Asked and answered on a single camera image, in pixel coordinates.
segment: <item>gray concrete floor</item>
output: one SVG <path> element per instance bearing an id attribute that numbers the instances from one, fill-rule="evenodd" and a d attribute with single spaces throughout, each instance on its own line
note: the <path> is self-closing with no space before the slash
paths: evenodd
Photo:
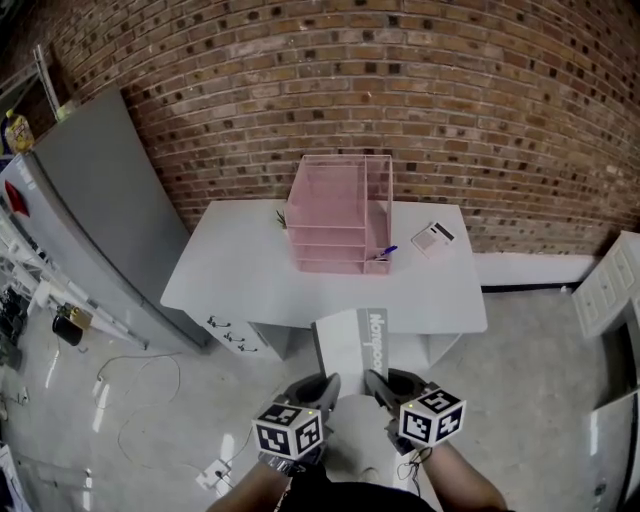
<path id="1" fill-rule="evenodd" d="M 485 300 L 487 332 L 463 336 L 421 375 L 468 402 L 453 444 L 514 510 L 613 510 L 626 470 L 631 402 L 595 420 L 591 412 L 612 393 L 612 372 L 621 371 L 618 340 L 583 339 L 571 298 L 557 291 Z M 3 393 L 15 396 L 27 386 L 30 401 L 8 403 L 3 437 L 22 455 L 89 469 L 88 482 L 81 474 L 56 478 L 91 489 L 45 485 L 55 469 L 23 466 L 36 511 L 204 511 L 217 493 L 196 484 L 199 470 L 242 447 L 251 417 L 274 392 L 317 371 L 309 344 L 292 347 L 284 363 L 243 360 L 220 348 L 146 366 L 144 359 L 113 361 L 97 389 L 96 374 L 108 359 L 151 354 L 101 333 L 83 340 L 88 351 L 81 353 L 59 343 L 50 323 L 47 312 L 30 321 L 20 342 L 23 367 L 5 372 Z M 250 441 L 233 461 L 231 480 L 255 460 Z M 602 483 L 606 492 L 596 501 Z"/>

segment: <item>white box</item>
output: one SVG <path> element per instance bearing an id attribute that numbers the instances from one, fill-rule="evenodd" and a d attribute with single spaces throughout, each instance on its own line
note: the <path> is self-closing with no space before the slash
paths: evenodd
<path id="1" fill-rule="evenodd" d="M 400 407 L 401 437 L 435 446 L 462 430 L 466 402 L 443 389 L 430 391 Z"/>
<path id="2" fill-rule="evenodd" d="M 252 422 L 258 450 L 285 459 L 298 460 L 323 441 L 316 409 L 272 402 Z"/>
<path id="3" fill-rule="evenodd" d="M 364 372 L 375 370 L 383 379 L 389 371 L 387 310 L 363 308 L 342 311 L 313 324 L 320 370 L 340 375 L 339 398 L 364 395 Z"/>

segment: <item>white table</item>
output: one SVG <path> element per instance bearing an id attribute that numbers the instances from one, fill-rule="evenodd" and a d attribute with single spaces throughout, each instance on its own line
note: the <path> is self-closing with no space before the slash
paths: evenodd
<path id="1" fill-rule="evenodd" d="M 184 310 L 217 338 L 231 328 L 245 339 L 245 349 L 254 346 L 249 340 L 254 324 L 267 324 L 257 329 L 264 340 L 270 337 L 269 326 L 309 328 L 319 318 L 358 307 L 387 308 L 389 332 L 403 335 L 399 339 L 443 335 L 443 349 L 460 334 L 487 328 L 457 206 L 393 203 L 391 238 L 399 249 L 388 276 L 300 272 L 276 221 L 283 206 L 280 200 L 212 202 L 173 271 L 162 304 Z M 448 254 L 427 259 L 411 238 L 435 220 L 457 240 Z M 215 327 L 207 324 L 212 315 Z M 221 341 L 238 351 L 239 342 Z M 274 339 L 268 343 L 275 352 L 284 350 Z"/>

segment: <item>gray refrigerator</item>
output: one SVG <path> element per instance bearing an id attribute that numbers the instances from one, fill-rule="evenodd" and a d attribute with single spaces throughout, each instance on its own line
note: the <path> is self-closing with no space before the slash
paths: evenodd
<path id="1" fill-rule="evenodd" d="M 189 232 L 117 88 L 82 105 L 0 173 L 29 215 L 14 222 L 89 296 L 150 346 L 200 351 L 211 339 L 160 304 Z"/>

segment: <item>white cable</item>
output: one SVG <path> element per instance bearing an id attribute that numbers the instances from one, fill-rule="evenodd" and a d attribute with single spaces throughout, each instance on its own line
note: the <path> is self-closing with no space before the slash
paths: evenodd
<path id="1" fill-rule="evenodd" d="M 136 372 L 135 376 L 133 377 L 132 381 L 131 381 L 131 386 L 129 386 L 129 389 L 127 389 L 127 391 L 124 393 L 124 395 L 122 395 L 118 400 L 114 400 L 111 403 L 105 405 L 104 407 L 100 407 L 98 406 L 98 404 L 96 403 L 96 407 L 98 409 L 106 409 L 108 407 L 110 407 L 111 405 L 113 405 L 115 402 L 119 402 L 121 400 L 123 400 L 128 394 L 129 392 L 133 389 L 138 376 L 140 375 L 140 373 L 142 372 L 142 370 L 144 368 L 146 368 L 149 364 L 151 364 L 153 361 L 155 361 L 156 359 L 160 359 L 160 358 L 169 358 L 171 359 L 175 365 L 176 368 L 178 369 L 178 385 L 176 386 L 176 390 L 174 391 L 173 395 L 171 395 L 171 398 L 169 398 L 169 400 L 167 400 L 166 402 L 163 403 L 154 403 L 154 404 L 146 404 L 146 405 L 142 405 L 140 407 L 138 407 L 135 411 L 133 411 L 129 417 L 126 419 L 126 421 L 122 424 L 122 426 L 120 427 L 120 429 L 118 430 L 118 435 L 116 438 L 116 442 L 118 444 L 118 448 L 120 449 L 120 451 L 122 452 L 122 455 L 124 455 L 124 457 L 133 465 L 141 467 L 141 468 L 145 468 L 145 469 L 156 469 L 156 470 L 165 470 L 165 469 L 169 469 L 171 467 L 175 467 L 175 466 L 186 466 L 192 469 L 196 469 L 198 470 L 199 473 L 203 473 L 204 470 L 199 468 L 198 466 L 194 466 L 193 464 L 188 464 L 186 462 L 179 462 L 177 464 L 172 464 L 171 466 L 150 466 L 148 464 L 144 464 L 141 462 L 138 462 L 136 460 L 134 460 L 132 457 L 129 456 L 129 454 L 125 451 L 124 447 L 122 446 L 122 443 L 120 441 L 120 438 L 122 437 L 122 432 L 124 431 L 125 427 L 131 422 L 131 420 L 133 419 L 134 416 L 136 416 L 139 412 L 148 409 L 150 407 L 156 407 L 158 405 L 168 405 L 170 404 L 175 397 L 178 395 L 178 392 L 180 391 L 180 386 L 181 386 L 181 368 L 180 368 L 180 364 L 178 364 L 178 361 L 176 361 L 173 356 L 177 356 L 177 355 L 181 355 L 181 352 L 172 352 L 171 354 L 159 354 L 159 355 L 155 355 L 155 356 L 117 356 L 117 357 L 112 357 L 111 359 L 107 360 L 102 367 L 100 368 L 100 370 L 98 370 L 98 373 L 96 375 L 96 379 L 100 379 L 101 377 L 101 373 L 102 371 L 113 361 L 116 361 L 118 359 L 149 359 L 149 361 L 147 361 L 145 364 L 143 364 L 138 371 Z"/>
<path id="2" fill-rule="evenodd" d="M 104 407 L 100 407 L 98 405 L 98 402 L 96 401 L 97 397 L 94 397 L 93 402 L 94 402 L 95 406 L 98 409 L 104 410 L 104 409 L 107 409 L 108 407 L 111 407 L 114 403 L 123 400 L 129 394 L 129 392 L 133 389 L 136 381 L 138 380 L 138 376 L 140 375 L 142 370 L 144 370 L 148 365 L 153 363 L 156 359 L 161 359 L 161 358 L 164 358 L 164 357 L 171 359 L 175 363 L 176 367 L 178 368 L 178 387 L 176 388 L 176 391 L 173 394 L 173 396 L 166 402 L 168 404 L 169 402 L 171 402 L 171 400 L 173 400 L 176 397 L 176 395 L 178 394 L 178 391 L 180 391 L 180 365 L 178 364 L 178 361 L 176 361 L 172 357 L 172 356 L 177 356 L 177 355 L 180 355 L 180 354 L 181 354 L 181 352 L 173 352 L 171 354 L 160 354 L 160 355 L 157 355 L 157 356 L 118 356 L 118 357 L 113 357 L 113 358 L 109 359 L 105 364 L 102 365 L 102 368 L 100 368 L 100 370 L 98 370 L 98 373 L 96 375 L 96 380 L 100 380 L 100 378 L 101 378 L 100 373 L 112 361 L 116 361 L 118 359 L 149 359 L 149 360 L 146 363 L 144 363 L 140 368 L 138 368 L 138 371 L 136 372 L 136 374 L 134 375 L 133 379 L 131 380 L 131 385 L 125 391 L 124 395 L 122 395 L 117 400 L 111 401 L 110 403 L 106 404 Z"/>

